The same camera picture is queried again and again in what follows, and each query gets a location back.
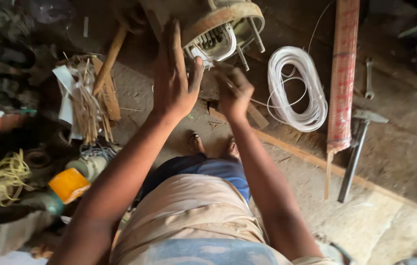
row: yellow string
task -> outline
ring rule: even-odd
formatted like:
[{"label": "yellow string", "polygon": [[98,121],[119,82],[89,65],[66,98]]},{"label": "yellow string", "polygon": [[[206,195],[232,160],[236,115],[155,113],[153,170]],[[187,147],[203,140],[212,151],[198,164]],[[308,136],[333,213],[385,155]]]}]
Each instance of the yellow string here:
[{"label": "yellow string", "polygon": [[[29,166],[24,162],[24,155],[22,149],[19,153],[13,153],[10,158],[3,158],[0,161],[0,187],[4,195],[9,199],[8,202],[0,206],[9,206],[12,202],[18,200],[17,197],[22,191],[23,186],[29,185],[24,183],[24,180],[32,175]],[[17,187],[14,196],[9,196],[8,188]]]}]

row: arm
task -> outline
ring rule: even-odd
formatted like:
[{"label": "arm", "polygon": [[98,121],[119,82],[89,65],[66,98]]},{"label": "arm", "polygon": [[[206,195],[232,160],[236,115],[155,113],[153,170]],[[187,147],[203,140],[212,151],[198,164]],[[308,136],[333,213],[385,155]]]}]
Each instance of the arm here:
[{"label": "arm", "polygon": [[220,106],[236,138],[249,189],[262,215],[270,245],[289,260],[322,257],[286,178],[247,121],[247,106],[254,87],[239,68],[222,66],[222,69],[226,75],[217,74],[221,86]]},{"label": "arm", "polygon": [[192,70],[187,80],[179,23],[168,23],[155,64],[153,111],[87,191],[49,264],[108,264],[118,222],[169,134],[195,105],[203,74],[200,57]]}]

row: wrench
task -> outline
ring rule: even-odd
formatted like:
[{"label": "wrench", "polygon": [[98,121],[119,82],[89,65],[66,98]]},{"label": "wrench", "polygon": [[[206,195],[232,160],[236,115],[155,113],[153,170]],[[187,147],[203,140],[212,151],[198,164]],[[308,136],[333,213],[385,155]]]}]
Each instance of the wrench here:
[{"label": "wrench", "polygon": [[374,91],[372,90],[372,65],[374,64],[372,58],[368,57],[366,61],[367,65],[367,89],[365,92],[366,99],[373,99],[375,96]]}]

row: right hand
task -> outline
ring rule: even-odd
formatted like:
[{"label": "right hand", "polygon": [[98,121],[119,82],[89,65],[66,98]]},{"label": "right hand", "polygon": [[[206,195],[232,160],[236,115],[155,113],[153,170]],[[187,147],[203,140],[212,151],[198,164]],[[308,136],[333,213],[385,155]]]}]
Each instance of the right hand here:
[{"label": "right hand", "polygon": [[246,120],[254,86],[238,67],[217,62],[216,77],[220,86],[220,107],[228,121]]}]

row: forearm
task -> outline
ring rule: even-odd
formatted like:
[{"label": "forearm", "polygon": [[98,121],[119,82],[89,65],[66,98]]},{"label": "forearm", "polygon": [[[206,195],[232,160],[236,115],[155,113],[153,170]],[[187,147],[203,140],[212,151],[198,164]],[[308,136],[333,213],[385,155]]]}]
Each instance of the forearm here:
[{"label": "forearm", "polygon": [[133,202],[177,122],[150,114],[86,192],[50,264],[108,261],[116,224]]},{"label": "forearm", "polygon": [[[99,175],[80,203],[77,214],[83,218],[119,219],[134,200],[178,120],[150,114],[122,151]],[[109,196],[118,198],[107,200]]]},{"label": "forearm", "polygon": [[252,196],[270,244],[290,260],[322,256],[300,214],[288,182],[246,119],[230,122]]}]

